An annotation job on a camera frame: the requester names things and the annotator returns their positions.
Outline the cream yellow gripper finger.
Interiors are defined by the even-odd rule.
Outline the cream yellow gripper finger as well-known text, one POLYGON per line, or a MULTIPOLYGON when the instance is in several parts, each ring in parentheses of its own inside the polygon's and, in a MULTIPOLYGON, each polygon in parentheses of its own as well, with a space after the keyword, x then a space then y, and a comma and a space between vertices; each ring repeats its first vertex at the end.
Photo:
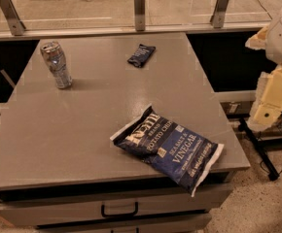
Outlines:
POLYGON ((245 46, 253 50, 265 50, 266 58, 276 64, 270 73, 261 72, 255 101, 247 120, 251 130, 264 131, 282 114, 282 27, 263 27, 247 40, 245 46))

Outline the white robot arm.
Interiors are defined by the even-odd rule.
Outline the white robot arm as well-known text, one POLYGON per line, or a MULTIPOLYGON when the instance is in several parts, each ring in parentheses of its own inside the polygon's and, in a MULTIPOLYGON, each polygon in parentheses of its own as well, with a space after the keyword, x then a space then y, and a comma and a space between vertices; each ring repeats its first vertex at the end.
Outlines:
POLYGON ((247 120, 251 130, 264 131, 282 115, 282 8, 269 25, 247 40, 245 47, 265 50, 266 58, 276 64, 270 73, 261 72, 247 120))

